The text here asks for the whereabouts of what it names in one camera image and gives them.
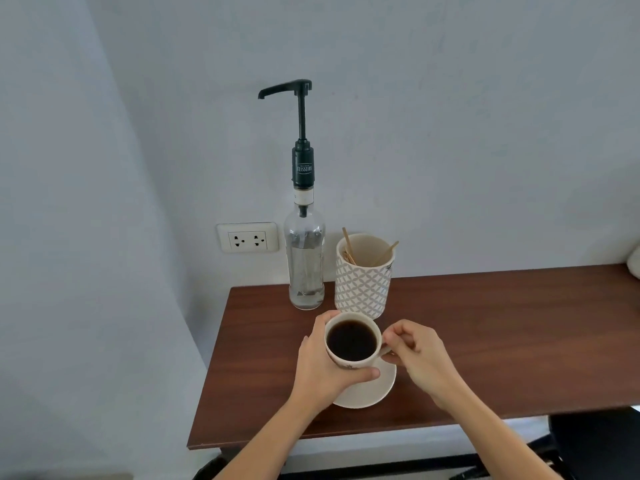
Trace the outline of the person's left hand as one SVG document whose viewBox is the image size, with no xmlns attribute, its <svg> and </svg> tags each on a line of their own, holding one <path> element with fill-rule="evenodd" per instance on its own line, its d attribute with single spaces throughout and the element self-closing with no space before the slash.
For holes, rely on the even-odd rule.
<svg viewBox="0 0 640 480">
<path fill-rule="evenodd" d="M 325 326 L 338 310 L 316 317 L 313 330 L 304 337 L 298 352 L 294 384 L 286 407 L 315 417 L 350 386 L 344 384 L 344 370 L 332 361 L 324 344 Z"/>
</svg>

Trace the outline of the person's right hand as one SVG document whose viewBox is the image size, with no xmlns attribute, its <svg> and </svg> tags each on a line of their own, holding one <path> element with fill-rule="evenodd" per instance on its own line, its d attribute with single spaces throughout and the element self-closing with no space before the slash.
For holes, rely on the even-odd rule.
<svg viewBox="0 0 640 480">
<path fill-rule="evenodd" d="M 467 385 L 456 370 L 437 332 L 409 320 L 390 325 L 383 333 L 384 343 L 395 348 L 407 346 L 406 371 L 442 410 L 453 413 Z"/>
</svg>

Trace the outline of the white coffee cup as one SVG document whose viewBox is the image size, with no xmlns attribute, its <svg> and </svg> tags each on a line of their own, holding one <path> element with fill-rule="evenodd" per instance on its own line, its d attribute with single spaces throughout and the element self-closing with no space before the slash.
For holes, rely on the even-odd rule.
<svg viewBox="0 0 640 480">
<path fill-rule="evenodd" d="M 328 332 L 338 322 L 346 321 L 346 320 L 356 320 L 356 321 L 364 322 L 372 329 L 372 331 L 376 335 L 376 338 L 378 339 L 378 349 L 376 350 L 373 356 L 360 362 L 348 362 L 348 361 L 341 360 L 340 358 L 336 357 L 336 355 L 332 354 L 332 352 L 329 350 L 326 344 L 326 338 L 327 338 Z M 360 369 L 364 367 L 372 367 L 373 362 L 377 358 L 382 357 L 382 354 L 385 353 L 385 352 L 382 352 L 383 348 L 385 346 L 388 346 L 386 343 L 384 343 L 383 338 L 381 336 L 381 331 L 378 325 L 375 323 L 375 321 L 372 318 L 360 312 L 342 312 L 339 315 L 336 315 L 331 320 L 329 320 L 329 322 L 327 322 L 325 326 L 324 344 L 332 361 L 334 361 L 338 366 L 340 366 L 343 369 Z"/>
</svg>

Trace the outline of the person's left forearm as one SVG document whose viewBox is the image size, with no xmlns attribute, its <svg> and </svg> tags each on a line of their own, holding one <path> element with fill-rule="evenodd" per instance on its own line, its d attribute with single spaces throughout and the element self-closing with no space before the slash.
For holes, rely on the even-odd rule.
<svg viewBox="0 0 640 480">
<path fill-rule="evenodd" d="M 214 480 L 277 480 L 290 451 L 336 395 L 291 395 Z"/>
</svg>

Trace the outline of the person's right forearm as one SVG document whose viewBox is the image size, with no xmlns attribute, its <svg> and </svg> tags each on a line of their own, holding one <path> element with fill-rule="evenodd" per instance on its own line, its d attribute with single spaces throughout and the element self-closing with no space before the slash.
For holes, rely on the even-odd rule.
<svg viewBox="0 0 640 480">
<path fill-rule="evenodd" d="M 463 382 L 432 394 L 460 425 L 493 480 L 563 480 Z"/>
</svg>

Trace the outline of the white saucer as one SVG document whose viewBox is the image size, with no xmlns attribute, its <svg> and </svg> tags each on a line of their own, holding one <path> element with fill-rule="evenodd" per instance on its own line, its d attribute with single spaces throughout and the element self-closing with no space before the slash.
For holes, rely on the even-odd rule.
<svg viewBox="0 0 640 480">
<path fill-rule="evenodd" d="M 377 358 L 372 366 L 380 371 L 378 379 L 359 383 L 345 389 L 333 404 L 346 409 L 363 409 L 382 401 L 393 388 L 397 368 L 395 364 Z"/>
</svg>

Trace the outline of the black coffee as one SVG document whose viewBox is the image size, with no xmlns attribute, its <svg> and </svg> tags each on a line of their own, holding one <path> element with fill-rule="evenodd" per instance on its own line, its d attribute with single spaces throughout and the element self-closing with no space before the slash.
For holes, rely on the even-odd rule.
<svg viewBox="0 0 640 480">
<path fill-rule="evenodd" d="M 326 344 L 332 354 L 348 362 L 366 360 L 378 349 L 378 339 L 372 329 L 356 320 L 334 325 L 328 332 Z"/>
</svg>

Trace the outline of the white patterned ceramic holder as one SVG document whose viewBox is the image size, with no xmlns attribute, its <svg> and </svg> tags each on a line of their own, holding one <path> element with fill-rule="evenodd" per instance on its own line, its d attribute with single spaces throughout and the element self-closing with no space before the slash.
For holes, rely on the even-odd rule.
<svg viewBox="0 0 640 480">
<path fill-rule="evenodd" d="M 346 243 L 342 238 L 336 245 L 334 305 L 341 312 L 360 312 L 377 319 L 384 310 L 389 294 L 394 257 L 384 266 L 373 267 L 391 244 L 367 234 L 349 234 L 357 265 L 345 260 Z"/>
</svg>

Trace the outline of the clear glass bottle black pump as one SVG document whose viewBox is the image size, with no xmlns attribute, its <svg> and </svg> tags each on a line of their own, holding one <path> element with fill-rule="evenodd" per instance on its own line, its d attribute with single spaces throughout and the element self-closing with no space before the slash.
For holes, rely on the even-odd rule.
<svg viewBox="0 0 640 480">
<path fill-rule="evenodd" d="M 292 148 L 293 209 L 285 218 L 284 241 L 289 268 L 289 299 L 300 310 L 324 301 L 323 254 L 326 226 L 314 209 L 314 149 L 306 135 L 305 98 L 312 88 L 298 79 L 260 90 L 259 99 L 291 91 L 298 99 L 299 137 Z"/>
</svg>

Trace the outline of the black chair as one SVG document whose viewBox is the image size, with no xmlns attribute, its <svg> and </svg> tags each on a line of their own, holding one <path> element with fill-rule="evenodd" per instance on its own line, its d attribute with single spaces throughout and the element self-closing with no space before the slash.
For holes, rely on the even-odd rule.
<svg viewBox="0 0 640 480">
<path fill-rule="evenodd" d="M 563 480 L 640 480 L 640 411 L 631 406 L 549 416 L 529 447 Z"/>
</svg>

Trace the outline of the black metal table frame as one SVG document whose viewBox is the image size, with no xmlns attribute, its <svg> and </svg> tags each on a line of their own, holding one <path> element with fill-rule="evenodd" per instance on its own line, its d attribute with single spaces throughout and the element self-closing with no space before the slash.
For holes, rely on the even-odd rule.
<svg viewBox="0 0 640 480">
<path fill-rule="evenodd" d="M 528 444 L 540 459 L 556 472 L 562 471 L 562 460 L 554 446 L 548 441 L 550 435 Z M 192 480 L 214 480 L 227 466 L 240 448 L 226 448 L 201 468 Z M 489 473 L 477 454 L 461 454 L 430 459 L 394 461 L 354 467 L 325 468 L 302 472 L 281 473 L 277 480 L 371 480 L 388 475 L 422 474 L 439 470 L 464 468 L 449 480 L 479 480 L 489 478 Z"/>
</svg>

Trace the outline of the white wall power outlet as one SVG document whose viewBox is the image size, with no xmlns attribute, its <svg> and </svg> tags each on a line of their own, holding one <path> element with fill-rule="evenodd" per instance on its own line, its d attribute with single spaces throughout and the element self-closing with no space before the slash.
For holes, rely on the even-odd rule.
<svg viewBox="0 0 640 480">
<path fill-rule="evenodd" d="M 279 251 L 276 223 L 218 224 L 221 250 L 224 253 L 267 253 Z"/>
</svg>

